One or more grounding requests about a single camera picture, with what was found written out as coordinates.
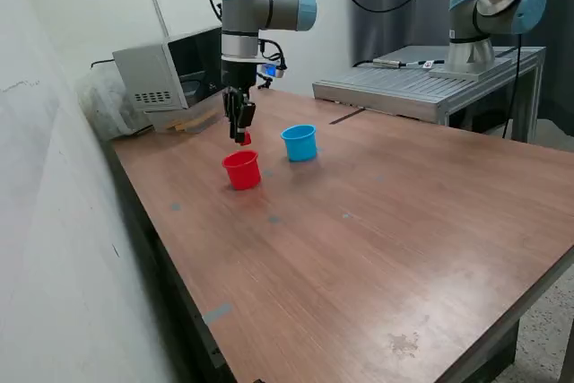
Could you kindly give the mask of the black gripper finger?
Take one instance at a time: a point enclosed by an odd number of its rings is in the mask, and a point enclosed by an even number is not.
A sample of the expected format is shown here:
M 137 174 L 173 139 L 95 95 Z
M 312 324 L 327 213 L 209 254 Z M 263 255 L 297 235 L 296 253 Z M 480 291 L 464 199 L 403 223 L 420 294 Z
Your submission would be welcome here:
M 230 139 L 236 138 L 236 110 L 237 110 L 237 92 L 234 89 L 225 89 L 223 92 L 223 104 L 225 116 L 230 123 Z
M 239 114 L 237 116 L 237 129 L 239 132 L 244 132 L 249 126 L 251 126 L 255 111 L 255 103 L 242 103 L 240 105 Z

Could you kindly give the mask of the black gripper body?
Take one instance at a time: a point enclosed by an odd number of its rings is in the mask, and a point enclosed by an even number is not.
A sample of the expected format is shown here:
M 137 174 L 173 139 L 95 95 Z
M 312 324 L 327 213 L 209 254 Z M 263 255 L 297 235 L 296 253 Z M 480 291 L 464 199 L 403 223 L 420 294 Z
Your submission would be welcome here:
M 222 60 L 222 84 L 239 91 L 249 91 L 257 81 L 257 63 Z

